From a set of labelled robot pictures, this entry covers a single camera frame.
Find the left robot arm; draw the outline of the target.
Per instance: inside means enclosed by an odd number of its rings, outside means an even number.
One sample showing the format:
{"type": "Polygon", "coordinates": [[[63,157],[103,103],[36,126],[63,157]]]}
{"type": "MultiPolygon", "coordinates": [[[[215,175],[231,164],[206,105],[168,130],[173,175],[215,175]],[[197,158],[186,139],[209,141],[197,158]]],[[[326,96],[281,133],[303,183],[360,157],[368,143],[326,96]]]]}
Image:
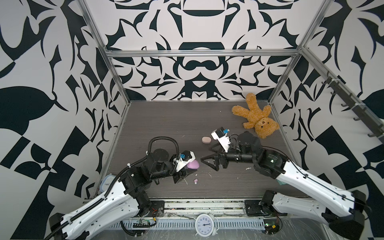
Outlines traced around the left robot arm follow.
{"type": "Polygon", "coordinates": [[[102,194],[68,214],[50,217],[47,240],[90,240],[110,226],[127,218],[150,213],[147,189],[160,179],[171,177],[174,183],[196,172],[188,164],[196,160],[192,151],[180,152],[170,137],[150,140],[146,155],[121,170],[102,194]]]}

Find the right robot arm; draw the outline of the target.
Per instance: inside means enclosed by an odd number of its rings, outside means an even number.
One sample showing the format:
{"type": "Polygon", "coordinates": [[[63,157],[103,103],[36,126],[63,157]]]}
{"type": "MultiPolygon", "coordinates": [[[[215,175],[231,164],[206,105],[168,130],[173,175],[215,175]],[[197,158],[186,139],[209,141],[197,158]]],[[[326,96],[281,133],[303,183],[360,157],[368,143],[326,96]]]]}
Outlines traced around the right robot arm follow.
{"type": "Polygon", "coordinates": [[[263,211],[315,220],[345,239],[360,239],[366,220],[363,212],[367,208],[367,197],[364,193],[343,190],[310,174],[284,153],[263,147],[260,139],[250,132],[238,135],[235,146],[228,130],[216,130],[212,132],[212,137],[218,141],[216,145],[219,149],[211,148],[212,155],[201,158],[203,164],[215,171],[226,169],[229,162],[253,164],[259,174],[290,185],[311,197],[305,200],[266,191],[260,202],[263,211]]]}

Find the brown teddy bear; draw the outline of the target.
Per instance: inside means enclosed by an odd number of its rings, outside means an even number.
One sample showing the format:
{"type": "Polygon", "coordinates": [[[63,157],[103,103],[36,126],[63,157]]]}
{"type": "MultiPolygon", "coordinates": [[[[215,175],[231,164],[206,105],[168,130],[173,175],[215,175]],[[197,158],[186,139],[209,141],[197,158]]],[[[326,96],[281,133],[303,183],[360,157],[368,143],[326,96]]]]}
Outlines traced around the brown teddy bear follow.
{"type": "Polygon", "coordinates": [[[257,136],[261,139],[266,139],[280,129],[280,125],[269,117],[272,112],[270,105],[266,105],[261,109],[258,105],[257,97],[253,93],[247,94],[246,103],[248,109],[241,106],[232,107],[232,113],[235,116],[243,117],[247,120],[243,123],[245,129],[254,129],[257,136]]]}

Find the white analog clock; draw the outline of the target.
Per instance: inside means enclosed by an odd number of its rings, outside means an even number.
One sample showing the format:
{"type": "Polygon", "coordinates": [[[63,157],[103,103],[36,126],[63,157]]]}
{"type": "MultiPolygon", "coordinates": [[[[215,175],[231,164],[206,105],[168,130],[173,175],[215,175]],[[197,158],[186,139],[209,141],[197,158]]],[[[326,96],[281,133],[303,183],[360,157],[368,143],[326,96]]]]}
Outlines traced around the white analog clock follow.
{"type": "Polygon", "coordinates": [[[195,230],[201,237],[215,236],[219,229],[219,220],[211,213],[200,214],[195,220],[195,230]]]}

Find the left circuit board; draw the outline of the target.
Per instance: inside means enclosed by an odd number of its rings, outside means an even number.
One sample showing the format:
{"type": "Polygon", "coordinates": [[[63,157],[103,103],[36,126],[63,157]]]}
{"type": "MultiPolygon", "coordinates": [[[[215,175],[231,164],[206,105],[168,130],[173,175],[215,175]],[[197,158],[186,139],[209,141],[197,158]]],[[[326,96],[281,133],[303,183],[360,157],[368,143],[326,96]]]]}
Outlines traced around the left circuit board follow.
{"type": "Polygon", "coordinates": [[[132,228],[151,228],[156,224],[156,218],[153,218],[152,220],[140,219],[137,223],[132,223],[132,228]]]}

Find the circuit board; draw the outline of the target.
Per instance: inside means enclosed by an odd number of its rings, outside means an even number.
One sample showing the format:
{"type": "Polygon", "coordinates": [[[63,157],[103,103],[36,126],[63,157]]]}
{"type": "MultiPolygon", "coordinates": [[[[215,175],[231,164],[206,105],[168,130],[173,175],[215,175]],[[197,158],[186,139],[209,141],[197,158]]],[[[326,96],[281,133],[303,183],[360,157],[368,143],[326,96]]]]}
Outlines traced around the circuit board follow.
{"type": "Polygon", "coordinates": [[[282,229],[282,221],[279,219],[264,219],[264,230],[266,235],[275,235],[282,229]]]}
{"type": "Polygon", "coordinates": [[[151,228],[156,224],[156,218],[153,218],[152,220],[140,219],[137,223],[132,223],[132,228],[151,228]]]}

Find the light blue alarm clock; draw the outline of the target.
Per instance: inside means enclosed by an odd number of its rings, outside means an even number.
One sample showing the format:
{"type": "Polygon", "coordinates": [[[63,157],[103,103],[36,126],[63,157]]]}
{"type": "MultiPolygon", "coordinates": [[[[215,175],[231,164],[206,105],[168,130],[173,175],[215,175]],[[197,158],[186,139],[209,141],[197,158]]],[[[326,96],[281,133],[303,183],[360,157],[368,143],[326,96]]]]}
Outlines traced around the light blue alarm clock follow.
{"type": "Polygon", "coordinates": [[[109,174],[107,176],[104,177],[104,179],[102,180],[101,182],[101,185],[99,187],[99,190],[101,193],[104,193],[105,191],[108,190],[108,188],[110,187],[112,181],[115,179],[115,175],[112,175],[112,174],[109,174]]]}

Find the right circuit board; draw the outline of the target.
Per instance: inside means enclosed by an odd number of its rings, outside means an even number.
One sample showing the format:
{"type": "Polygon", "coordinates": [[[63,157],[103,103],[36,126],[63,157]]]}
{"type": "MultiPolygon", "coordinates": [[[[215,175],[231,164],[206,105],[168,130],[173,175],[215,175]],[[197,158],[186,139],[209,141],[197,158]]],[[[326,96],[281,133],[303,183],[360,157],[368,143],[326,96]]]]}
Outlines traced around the right circuit board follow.
{"type": "Polygon", "coordinates": [[[279,219],[264,219],[264,230],[266,235],[275,235],[282,229],[282,221],[279,219]]]}

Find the aluminium front rail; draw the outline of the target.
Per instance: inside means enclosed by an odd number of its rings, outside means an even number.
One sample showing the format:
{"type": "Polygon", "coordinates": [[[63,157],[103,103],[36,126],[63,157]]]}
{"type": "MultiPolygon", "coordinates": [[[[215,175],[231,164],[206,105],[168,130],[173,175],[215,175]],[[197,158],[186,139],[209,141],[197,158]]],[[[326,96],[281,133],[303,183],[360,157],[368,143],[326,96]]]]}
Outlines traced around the aluminium front rail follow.
{"type": "MultiPolygon", "coordinates": [[[[247,216],[245,200],[270,200],[264,199],[163,199],[165,201],[164,213],[180,216],[192,216],[203,213],[211,213],[219,216],[247,216]]],[[[326,207],[308,198],[293,198],[282,194],[276,194],[271,199],[273,207],[280,213],[287,213],[288,216],[308,218],[316,221],[323,221],[323,213],[326,207]]],[[[144,213],[149,215],[150,207],[144,213]]]]}

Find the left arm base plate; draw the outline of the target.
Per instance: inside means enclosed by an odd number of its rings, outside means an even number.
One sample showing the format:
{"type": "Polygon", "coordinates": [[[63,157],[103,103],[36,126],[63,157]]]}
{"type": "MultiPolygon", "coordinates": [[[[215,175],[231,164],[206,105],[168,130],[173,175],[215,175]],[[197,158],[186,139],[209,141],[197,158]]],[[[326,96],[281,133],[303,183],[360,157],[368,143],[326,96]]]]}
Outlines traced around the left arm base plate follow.
{"type": "Polygon", "coordinates": [[[164,213],[165,201],[162,200],[151,200],[151,207],[149,211],[150,217],[157,217],[164,213]]]}

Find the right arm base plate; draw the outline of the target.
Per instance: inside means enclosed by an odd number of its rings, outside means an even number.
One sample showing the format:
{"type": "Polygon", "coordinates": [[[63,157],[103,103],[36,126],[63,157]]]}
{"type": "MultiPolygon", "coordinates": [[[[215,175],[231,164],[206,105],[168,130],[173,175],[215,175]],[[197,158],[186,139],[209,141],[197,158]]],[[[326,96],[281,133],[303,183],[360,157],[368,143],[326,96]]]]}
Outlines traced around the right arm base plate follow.
{"type": "Polygon", "coordinates": [[[280,213],[273,207],[272,200],[245,200],[245,210],[249,217],[276,217],[287,216],[287,213],[280,213]]]}

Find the aluminium frame back bar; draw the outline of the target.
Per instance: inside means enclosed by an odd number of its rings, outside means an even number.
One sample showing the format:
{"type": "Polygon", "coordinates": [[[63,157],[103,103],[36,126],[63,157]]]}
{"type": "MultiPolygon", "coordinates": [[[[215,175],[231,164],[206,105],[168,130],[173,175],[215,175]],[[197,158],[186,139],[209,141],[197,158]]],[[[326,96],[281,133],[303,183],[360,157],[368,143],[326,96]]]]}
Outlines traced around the aluminium frame back bar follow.
{"type": "Polygon", "coordinates": [[[241,56],[295,56],[296,49],[285,50],[150,50],[150,51],[109,51],[109,58],[122,57],[241,57],[241,56]]]}

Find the black wall hook rack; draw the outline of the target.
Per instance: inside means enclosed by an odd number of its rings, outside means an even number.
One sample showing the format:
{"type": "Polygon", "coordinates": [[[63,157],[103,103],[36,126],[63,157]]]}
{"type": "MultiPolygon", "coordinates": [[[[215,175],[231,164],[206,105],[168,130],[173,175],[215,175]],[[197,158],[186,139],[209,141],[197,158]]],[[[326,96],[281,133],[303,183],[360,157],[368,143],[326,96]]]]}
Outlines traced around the black wall hook rack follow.
{"type": "Polygon", "coordinates": [[[384,144],[384,122],[358,98],[340,79],[333,76],[330,71],[326,73],[327,79],[322,85],[328,85],[333,91],[332,96],[338,96],[343,103],[341,106],[354,112],[354,121],[361,121],[371,131],[369,138],[377,138],[384,144]]]}

